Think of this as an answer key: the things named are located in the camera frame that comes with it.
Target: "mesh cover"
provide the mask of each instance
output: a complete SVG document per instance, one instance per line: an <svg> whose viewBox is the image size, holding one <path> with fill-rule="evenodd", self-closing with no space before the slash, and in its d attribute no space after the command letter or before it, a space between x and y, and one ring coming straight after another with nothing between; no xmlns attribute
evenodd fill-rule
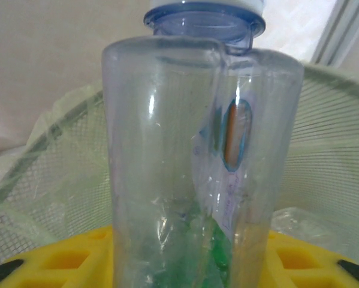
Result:
<svg viewBox="0 0 359 288"><path fill-rule="evenodd" d="M0 263L111 223L102 94L79 93L0 183ZM359 82L328 68L306 66L277 207L290 206L332 223L359 262Z"/></svg>

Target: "bottle cap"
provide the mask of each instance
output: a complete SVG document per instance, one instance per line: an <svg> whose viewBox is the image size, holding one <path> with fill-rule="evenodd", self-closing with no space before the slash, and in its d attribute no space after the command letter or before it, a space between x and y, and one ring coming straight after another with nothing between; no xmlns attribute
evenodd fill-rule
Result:
<svg viewBox="0 0 359 288"><path fill-rule="evenodd" d="M150 0L151 9L169 5L169 4L185 4L192 2L203 2L213 4L225 4L247 9L255 14L262 16L265 0Z"/></svg>

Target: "blue bottle rim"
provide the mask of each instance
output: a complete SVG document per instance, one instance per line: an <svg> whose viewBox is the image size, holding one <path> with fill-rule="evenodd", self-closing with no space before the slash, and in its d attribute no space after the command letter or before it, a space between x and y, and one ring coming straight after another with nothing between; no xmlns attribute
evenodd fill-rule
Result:
<svg viewBox="0 0 359 288"><path fill-rule="evenodd" d="M154 29L155 23L160 18L175 13L189 11L223 13L242 19L252 25L254 37L261 35L266 29L266 22L264 19L254 12L232 5L209 2L187 2L184 4L176 3L159 6L147 12L143 22L147 27Z"/></svg>

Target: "bottle label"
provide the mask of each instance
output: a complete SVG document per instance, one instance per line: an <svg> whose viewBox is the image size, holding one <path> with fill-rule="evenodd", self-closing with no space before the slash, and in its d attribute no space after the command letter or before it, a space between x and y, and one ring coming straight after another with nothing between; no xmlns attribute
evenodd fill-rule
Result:
<svg viewBox="0 0 359 288"><path fill-rule="evenodd" d="M201 207L216 220L232 240L234 224L247 198L245 156L252 123L254 96L233 99L222 113L222 107L211 112L211 121L194 137L193 176Z"/></svg>

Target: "black tab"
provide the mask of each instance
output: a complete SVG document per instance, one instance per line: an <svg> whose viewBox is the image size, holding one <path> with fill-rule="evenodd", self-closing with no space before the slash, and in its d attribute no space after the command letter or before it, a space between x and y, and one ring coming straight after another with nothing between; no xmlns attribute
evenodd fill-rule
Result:
<svg viewBox="0 0 359 288"><path fill-rule="evenodd" d="M22 259L13 260L0 265L0 282L14 272L18 267L23 264Z"/></svg>
<svg viewBox="0 0 359 288"><path fill-rule="evenodd" d="M345 260L339 260L337 264L359 281L359 265Z"/></svg>

